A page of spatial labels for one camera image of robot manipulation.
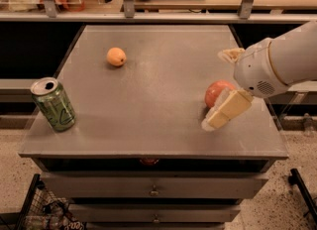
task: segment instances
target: drawer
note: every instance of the drawer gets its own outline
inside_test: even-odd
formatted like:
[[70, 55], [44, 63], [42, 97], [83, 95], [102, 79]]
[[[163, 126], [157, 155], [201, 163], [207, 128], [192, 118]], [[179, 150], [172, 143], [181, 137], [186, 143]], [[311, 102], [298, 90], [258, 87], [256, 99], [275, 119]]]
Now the drawer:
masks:
[[238, 205], [200, 204], [71, 204], [82, 222], [206, 223], [231, 222]]
[[262, 173], [44, 172], [59, 197], [253, 198], [266, 183]]
[[88, 230], [224, 230], [222, 223], [87, 223]]

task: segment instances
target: soda can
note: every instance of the soda can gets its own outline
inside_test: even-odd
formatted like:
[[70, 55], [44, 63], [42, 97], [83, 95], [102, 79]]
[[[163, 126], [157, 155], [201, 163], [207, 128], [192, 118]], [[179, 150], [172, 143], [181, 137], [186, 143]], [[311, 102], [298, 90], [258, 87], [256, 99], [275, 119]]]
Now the soda can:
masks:
[[69, 129], [75, 123], [75, 112], [63, 86], [53, 77], [44, 77], [31, 86], [34, 102], [55, 131]]

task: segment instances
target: speckled floor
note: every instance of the speckled floor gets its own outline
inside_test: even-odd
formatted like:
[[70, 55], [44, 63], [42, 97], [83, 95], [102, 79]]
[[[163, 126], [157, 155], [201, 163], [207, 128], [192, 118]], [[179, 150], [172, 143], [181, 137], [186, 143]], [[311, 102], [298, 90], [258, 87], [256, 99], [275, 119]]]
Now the speckled floor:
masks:
[[[40, 170], [17, 150], [27, 130], [21, 121], [1, 125], [0, 118], [0, 213], [20, 211], [34, 173]], [[241, 204], [242, 211], [226, 230], [308, 230], [315, 229], [303, 217], [307, 207], [298, 187], [288, 184], [290, 170], [297, 168], [312, 197], [317, 194], [317, 134], [306, 137], [302, 131], [281, 131], [290, 157], [275, 163], [268, 171], [269, 181], [252, 200]]]

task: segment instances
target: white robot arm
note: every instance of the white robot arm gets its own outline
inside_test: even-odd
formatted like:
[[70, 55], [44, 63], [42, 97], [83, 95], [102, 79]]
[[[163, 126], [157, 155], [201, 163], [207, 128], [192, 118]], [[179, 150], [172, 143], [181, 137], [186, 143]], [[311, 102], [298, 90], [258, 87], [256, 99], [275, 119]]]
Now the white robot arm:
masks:
[[213, 131], [247, 111], [253, 97], [284, 93], [296, 83], [317, 79], [317, 23], [306, 23], [275, 39], [266, 38], [240, 52], [234, 78], [242, 89], [224, 89], [202, 122]]
[[242, 88], [260, 98], [317, 79], [317, 22], [248, 47], [235, 64], [234, 77]]

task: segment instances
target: cabinet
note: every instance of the cabinet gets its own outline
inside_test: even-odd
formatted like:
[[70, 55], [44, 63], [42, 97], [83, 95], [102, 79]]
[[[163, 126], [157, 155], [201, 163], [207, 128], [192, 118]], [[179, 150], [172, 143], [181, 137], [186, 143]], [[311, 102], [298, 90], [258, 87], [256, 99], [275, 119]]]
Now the cabinet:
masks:
[[[224, 229], [288, 157], [261, 99], [201, 129], [206, 88], [235, 83], [217, 53], [236, 46], [227, 26], [86, 26], [58, 77], [75, 125], [55, 133], [39, 113], [19, 155], [89, 229]], [[113, 47], [126, 52], [120, 68], [105, 62]]]

